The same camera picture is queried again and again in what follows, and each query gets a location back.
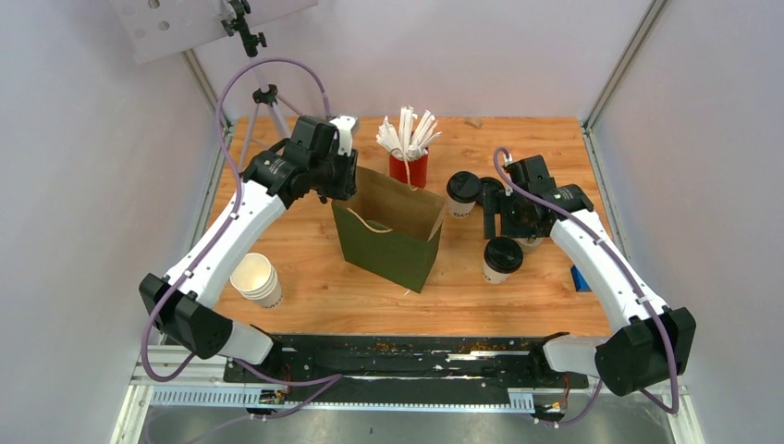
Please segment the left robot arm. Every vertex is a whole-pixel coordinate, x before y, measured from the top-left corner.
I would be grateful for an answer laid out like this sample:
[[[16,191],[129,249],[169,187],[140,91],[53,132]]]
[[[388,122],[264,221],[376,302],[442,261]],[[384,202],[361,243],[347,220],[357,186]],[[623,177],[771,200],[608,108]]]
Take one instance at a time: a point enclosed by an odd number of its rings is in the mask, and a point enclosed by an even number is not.
[[[139,285],[153,326],[201,359],[244,361],[258,380],[276,380],[283,357],[258,327],[214,310],[230,275],[251,246],[299,198],[315,191],[322,202],[347,201],[356,191],[359,152],[350,116],[303,116],[290,137],[254,156],[239,187],[197,244],[162,277]]]

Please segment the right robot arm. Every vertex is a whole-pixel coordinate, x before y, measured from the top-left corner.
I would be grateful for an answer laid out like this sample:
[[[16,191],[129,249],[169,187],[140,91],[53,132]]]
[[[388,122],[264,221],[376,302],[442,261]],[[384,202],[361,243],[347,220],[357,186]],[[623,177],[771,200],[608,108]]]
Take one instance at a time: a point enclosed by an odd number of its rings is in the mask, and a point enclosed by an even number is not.
[[[547,387],[566,372],[577,373],[598,378],[620,397],[668,382],[676,398],[696,330],[692,313],[671,307],[643,282],[590,198],[576,184],[556,185],[542,156],[514,160],[499,147],[492,159],[507,197],[526,205],[527,226],[577,267],[612,330],[606,338],[557,334],[545,340],[527,363],[532,381]]]

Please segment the black coffee cup lid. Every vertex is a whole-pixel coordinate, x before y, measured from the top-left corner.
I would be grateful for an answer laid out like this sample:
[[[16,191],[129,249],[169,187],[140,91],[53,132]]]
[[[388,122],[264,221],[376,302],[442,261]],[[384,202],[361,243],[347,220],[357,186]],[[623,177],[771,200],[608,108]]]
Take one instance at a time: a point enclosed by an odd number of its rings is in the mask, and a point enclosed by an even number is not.
[[[511,274],[518,271],[524,260],[521,246],[513,239],[496,237],[484,247],[484,262],[492,270]]]

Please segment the green paper bag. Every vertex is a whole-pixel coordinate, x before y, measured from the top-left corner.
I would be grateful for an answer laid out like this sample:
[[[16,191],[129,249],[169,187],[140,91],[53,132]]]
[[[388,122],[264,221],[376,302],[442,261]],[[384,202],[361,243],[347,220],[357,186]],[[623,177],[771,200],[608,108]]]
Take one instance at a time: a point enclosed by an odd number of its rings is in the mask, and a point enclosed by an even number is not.
[[[420,293],[438,254],[445,198],[361,166],[356,187],[331,203],[345,261]]]

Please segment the white paper coffee cup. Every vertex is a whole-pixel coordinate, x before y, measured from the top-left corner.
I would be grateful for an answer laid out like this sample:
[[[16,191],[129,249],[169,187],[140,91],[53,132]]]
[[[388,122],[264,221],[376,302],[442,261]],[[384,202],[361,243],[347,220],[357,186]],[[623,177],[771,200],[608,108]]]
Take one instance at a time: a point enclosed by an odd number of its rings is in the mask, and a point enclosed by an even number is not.
[[[517,272],[521,268],[521,265],[522,260],[519,258],[512,258],[511,260],[485,258],[483,276],[485,281],[490,284],[500,284]]]

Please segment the stack of white cups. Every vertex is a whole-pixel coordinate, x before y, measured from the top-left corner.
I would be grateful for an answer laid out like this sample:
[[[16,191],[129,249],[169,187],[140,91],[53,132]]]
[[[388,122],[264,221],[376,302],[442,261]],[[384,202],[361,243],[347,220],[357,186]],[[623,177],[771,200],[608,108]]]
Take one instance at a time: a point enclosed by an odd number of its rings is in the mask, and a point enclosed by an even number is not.
[[[247,253],[230,275],[229,282],[246,300],[265,309],[274,308],[283,300],[277,271],[260,253]]]

